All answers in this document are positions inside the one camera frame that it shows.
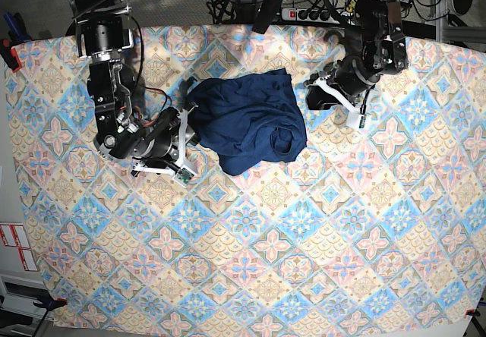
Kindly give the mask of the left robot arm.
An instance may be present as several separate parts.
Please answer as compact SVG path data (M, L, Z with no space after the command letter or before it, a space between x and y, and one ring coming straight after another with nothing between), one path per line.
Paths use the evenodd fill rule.
M348 110L346 125L354 130L367 127L369 94L384 75L404 71L409 62L402 30L400 0L357 0L353 23L338 13L330 0L323 0L331 18L361 39L361 52L312 74L305 82L310 110L329 110L340 105Z

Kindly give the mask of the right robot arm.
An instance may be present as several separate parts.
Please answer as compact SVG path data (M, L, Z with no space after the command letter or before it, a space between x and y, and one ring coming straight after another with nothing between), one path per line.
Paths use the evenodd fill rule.
M170 175L186 186L197 174L186 156L189 143L198 138L188 123L195 103L176 109L163 104L154 118L144 117L134 102L142 87L141 72L124 60L124 51L134 45L128 26L128 0L69 0L78 55L91 60L87 91L95 106L98 153L112 162L133 159L131 174Z

